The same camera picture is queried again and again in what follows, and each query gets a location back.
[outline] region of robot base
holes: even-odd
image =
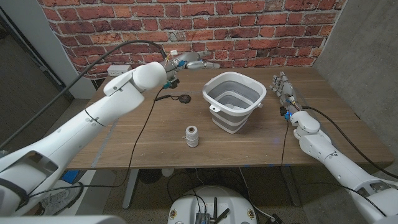
[[[194,189],[198,196],[200,196],[206,203],[205,206],[200,198],[192,195],[180,197],[177,199],[169,212],[168,224],[188,224],[188,223],[214,223],[217,214],[214,213],[215,197],[216,210],[218,215],[222,214],[226,209],[229,212],[218,223],[241,223],[241,224],[256,224],[256,215],[250,202],[237,192],[222,186],[206,185]],[[195,194],[193,190],[186,194]],[[197,217],[211,217],[211,221],[197,220]]]

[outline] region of concrete wall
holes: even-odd
[[[396,158],[397,12],[397,1],[349,0],[313,66]]]
[[[36,0],[0,1],[0,6],[60,79],[68,85],[77,76],[77,72],[66,56],[60,41],[52,32],[38,2]],[[94,92],[91,80],[85,78],[70,89],[75,98],[91,98]]]

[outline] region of wooden table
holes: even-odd
[[[196,72],[186,70],[178,73],[178,87],[174,90],[163,90],[160,96],[186,93],[192,100],[189,104],[171,98],[156,102],[134,151],[132,169],[280,165],[287,124],[279,114],[280,103],[273,92],[267,92],[262,102],[264,106],[255,109],[236,134],[228,134],[212,122],[209,104],[202,97],[201,90],[211,78],[227,71],[247,75],[267,88],[272,82],[272,76],[284,71],[300,93],[300,104],[307,104],[327,114],[372,161],[389,164],[394,160],[387,147],[314,69],[228,68]],[[112,78],[108,77],[104,81],[88,105],[104,96],[103,87],[110,79]],[[125,169],[157,92],[158,89],[145,92],[146,99],[140,107],[107,126],[74,158],[68,168]],[[342,153],[355,162],[365,162],[334,126],[319,114],[314,115]],[[195,125],[199,131],[199,145],[195,148],[188,147],[182,138],[189,125]],[[301,151],[293,130],[290,125],[284,164],[320,165],[320,162]]]

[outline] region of brick wall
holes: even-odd
[[[345,0],[38,0],[78,71],[127,40],[166,52],[208,50],[224,68],[311,66]],[[144,44],[115,51],[88,72],[104,78],[111,64],[161,61]]]

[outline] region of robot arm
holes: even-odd
[[[293,86],[283,72],[280,73],[280,77],[274,76],[273,86],[270,88],[283,105],[281,115],[285,115],[285,118],[297,127],[294,136],[299,140],[301,150],[325,165],[341,185],[370,199],[387,217],[362,196],[348,191],[362,216],[369,223],[390,223],[386,222],[388,218],[397,218],[398,183],[368,174],[337,150],[330,138],[320,130],[319,122],[297,103]]]
[[[105,97],[77,114],[55,132],[30,146],[0,159],[0,216],[23,215],[50,189],[72,159],[109,123],[131,112],[143,101],[141,95],[157,86],[176,87],[176,73],[190,68],[206,52],[190,52],[162,63],[141,65],[112,79]],[[207,63],[211,67],[217,64]]]

